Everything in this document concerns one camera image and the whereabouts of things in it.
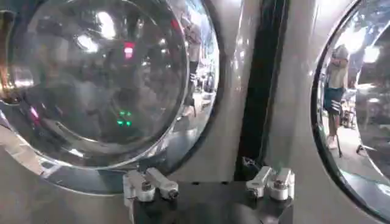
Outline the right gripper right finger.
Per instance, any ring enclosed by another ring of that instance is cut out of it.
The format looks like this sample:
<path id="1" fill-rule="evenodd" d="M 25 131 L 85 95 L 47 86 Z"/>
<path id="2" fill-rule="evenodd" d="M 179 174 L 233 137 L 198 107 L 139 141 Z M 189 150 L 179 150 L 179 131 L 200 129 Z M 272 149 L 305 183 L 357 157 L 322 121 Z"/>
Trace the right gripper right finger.
<path id="1" fill-rule="evenodd" d="M 290 168 L 273 169 L 260 167 L 254 160 L 243 157 L 243 165 L 254 171 L 254 176 L 246 181 L 246 190 L 256 199 L 268 194 L 272 199 L 285 201 L 295 197 L 295 173 Z"/>

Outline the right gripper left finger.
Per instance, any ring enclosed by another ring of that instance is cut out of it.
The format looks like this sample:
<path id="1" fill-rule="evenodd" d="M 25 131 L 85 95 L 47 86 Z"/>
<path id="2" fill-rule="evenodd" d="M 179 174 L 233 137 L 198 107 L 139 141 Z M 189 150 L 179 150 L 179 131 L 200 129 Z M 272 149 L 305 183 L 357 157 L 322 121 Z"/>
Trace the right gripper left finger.
<path id="1" fill-rule="evenodd" d="M 179 184 L 163 175 L 157 168 L 149 167 L 144 172 L 138 170 L 127 171 L 122 176 L 124 205 L 154 201 L 156 190 L 165 200 L 175 200 L 179 195 Z"/>

